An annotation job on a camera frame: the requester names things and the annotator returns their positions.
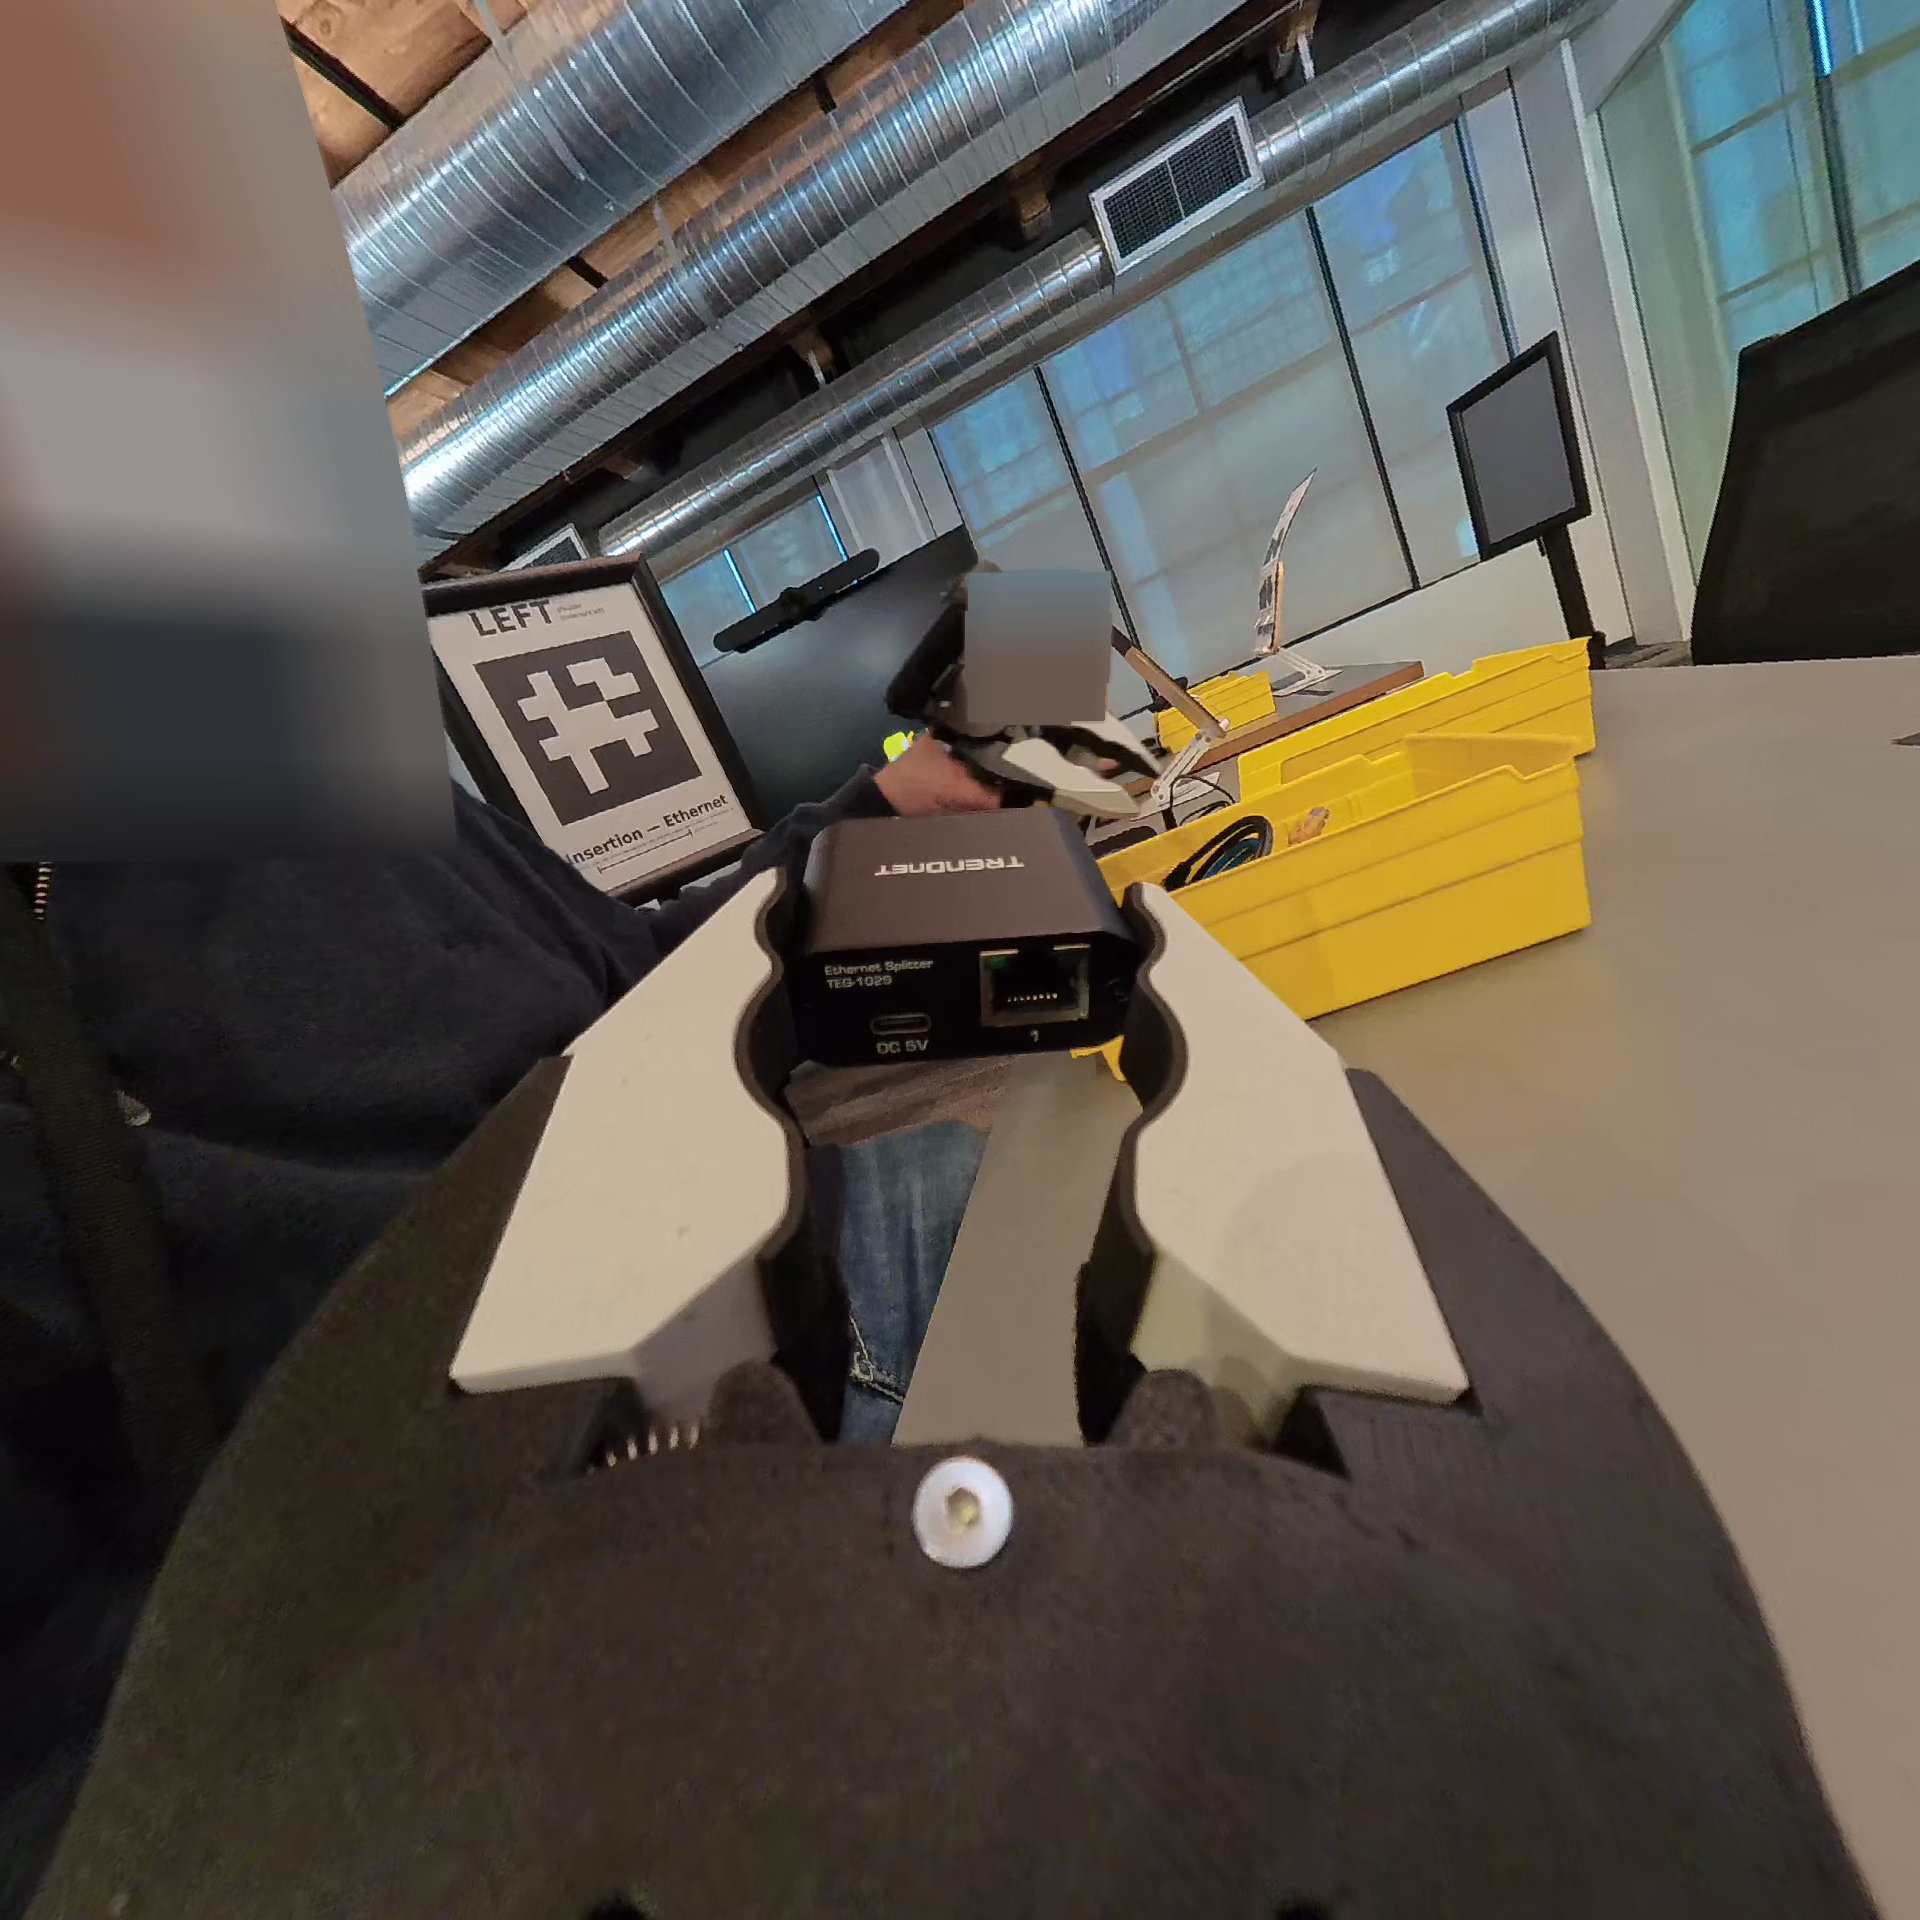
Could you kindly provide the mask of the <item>black monitor on stand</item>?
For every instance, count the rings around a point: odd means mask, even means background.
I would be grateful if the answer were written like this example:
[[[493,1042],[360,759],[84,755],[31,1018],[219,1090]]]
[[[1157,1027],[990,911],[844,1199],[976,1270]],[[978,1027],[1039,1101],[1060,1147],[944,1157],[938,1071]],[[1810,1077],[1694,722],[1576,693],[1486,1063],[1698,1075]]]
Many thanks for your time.
[[[1570,640],[1590,671],[1606,665],[1570,530],[1594,514],[1576,443],[1567,365],[1551,333],[1447,407],[1470,527],[1482,562],[1536,544]]]

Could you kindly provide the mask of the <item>small paper display stand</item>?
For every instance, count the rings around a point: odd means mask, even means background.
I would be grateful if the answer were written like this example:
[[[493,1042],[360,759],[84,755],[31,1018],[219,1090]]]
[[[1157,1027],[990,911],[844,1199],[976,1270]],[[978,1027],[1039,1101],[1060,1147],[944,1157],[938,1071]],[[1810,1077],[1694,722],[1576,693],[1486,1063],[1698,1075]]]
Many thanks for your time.
[[[1278,698],[1316,695],[1331,686],[1338,673],[1324,664],[1312,662],[1301,649],[1282,646],[1282,609],[1286,585],[1286,541],[1292,527],[1312,490],[1316,469],[1310,469],[1299,487],[1286,497],[1286,503],[1270,530],[1264,549],[1259,589],[1255,598],[1255,662],[1280,664],[1290,671],[1290,680],[1276,686]]]

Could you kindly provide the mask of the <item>person's left forearm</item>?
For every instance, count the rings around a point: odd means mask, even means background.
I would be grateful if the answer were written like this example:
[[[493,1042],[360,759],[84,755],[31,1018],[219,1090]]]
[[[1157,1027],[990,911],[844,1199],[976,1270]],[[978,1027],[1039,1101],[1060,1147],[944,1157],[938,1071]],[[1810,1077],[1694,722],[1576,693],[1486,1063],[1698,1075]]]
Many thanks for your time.
[[[886,800],[879,769],[862,766],[824,800],[792,808],[722,872],[694,880],[670,901],[643,907],[639,917],[646,923],[646,938],[653,943],[656,959],[667,959],[682,949],[748,880],[760,874],[780,874],[791,882],[799,882],[812,846],[828,829],[846,821],[893,816],[895,808]]]

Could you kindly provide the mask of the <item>yellow plastic bin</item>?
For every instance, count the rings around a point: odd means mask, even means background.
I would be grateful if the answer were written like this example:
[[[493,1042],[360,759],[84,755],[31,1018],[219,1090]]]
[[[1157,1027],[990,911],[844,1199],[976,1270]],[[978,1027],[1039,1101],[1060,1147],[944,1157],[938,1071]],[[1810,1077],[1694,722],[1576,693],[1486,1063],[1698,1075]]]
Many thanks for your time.
[[[1259,794],[1355,758],[1387,755],[1424,735],[1527,737],[1557,742],[1575,758],[1590,752],[1594,677],[1583,642],[1559,640],[1424,674],[1411,688],[1226,761],[1238,765],[1244,794]]]
[[[1590,923],[1579,769],[1551,737],[1418,735],[1326,770],[1248,776],[1240,806],[1098,858],[1114,897],[1238,821],[1272,848],[1190,875],[1184,913],[1306,1021]]]

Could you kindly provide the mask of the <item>person's blue jeans leg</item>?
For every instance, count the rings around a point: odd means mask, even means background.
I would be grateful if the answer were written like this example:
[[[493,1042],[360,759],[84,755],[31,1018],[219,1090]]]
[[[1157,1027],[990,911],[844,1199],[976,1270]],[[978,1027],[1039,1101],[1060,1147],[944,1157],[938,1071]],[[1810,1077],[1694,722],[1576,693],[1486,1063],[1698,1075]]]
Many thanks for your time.
[[[848,1294],[846,1448],[895,1435],[984,1146],[976,1127],[938,1120],[819,1157]]]

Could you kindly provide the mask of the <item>black ethernet splitter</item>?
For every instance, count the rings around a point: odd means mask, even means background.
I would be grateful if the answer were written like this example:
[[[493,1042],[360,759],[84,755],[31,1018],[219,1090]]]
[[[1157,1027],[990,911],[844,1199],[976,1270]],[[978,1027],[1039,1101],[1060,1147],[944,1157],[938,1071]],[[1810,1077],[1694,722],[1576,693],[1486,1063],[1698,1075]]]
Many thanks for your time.
[[[1055,808],[846,821],[807,858],[784,983],[823,1069],[1104,1050],[1138,938]]]

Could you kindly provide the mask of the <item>black video bar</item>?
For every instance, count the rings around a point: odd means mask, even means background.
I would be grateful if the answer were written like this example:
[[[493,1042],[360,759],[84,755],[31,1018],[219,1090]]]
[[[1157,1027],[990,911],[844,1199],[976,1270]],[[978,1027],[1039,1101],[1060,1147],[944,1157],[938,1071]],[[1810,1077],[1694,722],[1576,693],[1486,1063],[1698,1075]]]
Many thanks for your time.
[[[815,619],[834,602],[862,589],[877,570],[879,551],[875,546],[860,549],[812,581],[781,589],[765,609],[718,632],[710,646],[720,657],[742,657],[774,635]]]

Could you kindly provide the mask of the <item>black office chair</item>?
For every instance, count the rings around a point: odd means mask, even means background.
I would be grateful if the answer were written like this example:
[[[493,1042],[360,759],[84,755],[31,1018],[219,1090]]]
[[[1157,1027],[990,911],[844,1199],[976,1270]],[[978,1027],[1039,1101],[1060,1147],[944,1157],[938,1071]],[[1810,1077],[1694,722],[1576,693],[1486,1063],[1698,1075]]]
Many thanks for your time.
[[[1918,265],[1741,347],[1690,653],[1915,657]]]

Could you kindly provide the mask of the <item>silver air duct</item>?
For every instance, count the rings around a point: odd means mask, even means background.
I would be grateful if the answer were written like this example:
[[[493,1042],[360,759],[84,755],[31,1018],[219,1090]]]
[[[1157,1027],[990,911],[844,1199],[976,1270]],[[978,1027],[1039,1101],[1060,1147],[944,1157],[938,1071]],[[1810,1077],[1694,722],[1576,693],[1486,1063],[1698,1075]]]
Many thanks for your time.
[[[964,5],[791,128],[672,229],[653,269],[772,242],[772,287],[824,251],[862,273],[914,215],[964,203],[1238,5]],[[895,5],[540,5],[333,189],[387,397],[582,247],[672,193]]]
[[[1135,86],[1216,5],[968,5],[400,447],[453,549]]]
[[[922,327],[820,397],[613,518],[598,530],[600,555],[653,561],[757,499],[815,478],[898,425],[957,402],[990,378],[1021,371],[1046,344],[1046,327],[1015,334],[992,315],[967,327]]]

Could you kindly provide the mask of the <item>large black screen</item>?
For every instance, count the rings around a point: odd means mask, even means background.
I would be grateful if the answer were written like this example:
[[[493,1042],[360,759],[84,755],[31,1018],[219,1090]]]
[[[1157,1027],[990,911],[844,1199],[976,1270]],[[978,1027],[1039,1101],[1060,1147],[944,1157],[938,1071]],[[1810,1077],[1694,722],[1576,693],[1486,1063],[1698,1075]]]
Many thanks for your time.
[[[974,562],[957,527],[879,565],[815,619],[742,657],[714,649],[709,690],[770,821],[884,761],[884,738],[903,727],[886,688]]]

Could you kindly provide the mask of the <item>person's left hand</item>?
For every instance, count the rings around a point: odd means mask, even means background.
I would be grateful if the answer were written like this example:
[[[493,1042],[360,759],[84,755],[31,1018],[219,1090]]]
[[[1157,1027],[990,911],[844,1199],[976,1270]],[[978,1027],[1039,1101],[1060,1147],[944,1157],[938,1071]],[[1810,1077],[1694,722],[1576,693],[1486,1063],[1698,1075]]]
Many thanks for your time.
[[[976,814],[1000,808],[1000,794],[954,758],[935,737],[916,737],[907,751],[874,776],[886,808],[901,819]]]

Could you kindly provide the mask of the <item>white vent grille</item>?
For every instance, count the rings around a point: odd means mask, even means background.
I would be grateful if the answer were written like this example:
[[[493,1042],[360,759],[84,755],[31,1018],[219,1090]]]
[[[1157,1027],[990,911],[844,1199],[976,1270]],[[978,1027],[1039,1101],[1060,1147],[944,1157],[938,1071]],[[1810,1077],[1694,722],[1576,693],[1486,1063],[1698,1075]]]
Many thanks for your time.
[[[1122,278],[1262,190],[1256,142],[1232,98],[1087,194],[1111,273]]]

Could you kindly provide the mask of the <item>black framed printed sign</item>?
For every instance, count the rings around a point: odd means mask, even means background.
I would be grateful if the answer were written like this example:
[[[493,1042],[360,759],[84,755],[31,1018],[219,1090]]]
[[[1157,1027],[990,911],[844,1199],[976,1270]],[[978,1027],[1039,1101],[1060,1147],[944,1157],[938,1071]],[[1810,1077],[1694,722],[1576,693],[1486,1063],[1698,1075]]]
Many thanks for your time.
[[[637,561],[423,591],[448,742],[500,813],[600,894],[661,898],[735,863],[765,813]]]

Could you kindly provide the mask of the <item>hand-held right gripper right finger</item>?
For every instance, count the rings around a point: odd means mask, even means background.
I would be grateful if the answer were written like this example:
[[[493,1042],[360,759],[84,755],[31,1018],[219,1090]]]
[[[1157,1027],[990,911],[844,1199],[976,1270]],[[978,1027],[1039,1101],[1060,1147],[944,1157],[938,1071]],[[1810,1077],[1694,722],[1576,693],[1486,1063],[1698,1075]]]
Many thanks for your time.
[[[1074,1285],[1082,1435],[1106,1443],[1164,1373],[1264,1443],[1306,1390],[1458,1405],[1466,1361],[1338,1051],[1162,885],[1119,913],[1138,1115]]]

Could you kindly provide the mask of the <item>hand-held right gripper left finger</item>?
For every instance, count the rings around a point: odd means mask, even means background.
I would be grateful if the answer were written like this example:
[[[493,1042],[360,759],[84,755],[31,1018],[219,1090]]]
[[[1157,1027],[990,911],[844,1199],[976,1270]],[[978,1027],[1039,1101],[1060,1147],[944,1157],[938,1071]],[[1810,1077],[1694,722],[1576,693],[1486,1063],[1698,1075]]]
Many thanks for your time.
[[[690,1427],[722,1374],[774,1361],[836,1433],[846,1290],[784,1105],[791,923],[787,875],[751,875],[567,1045],[455,1389],[613,1381],[658,1427]]]

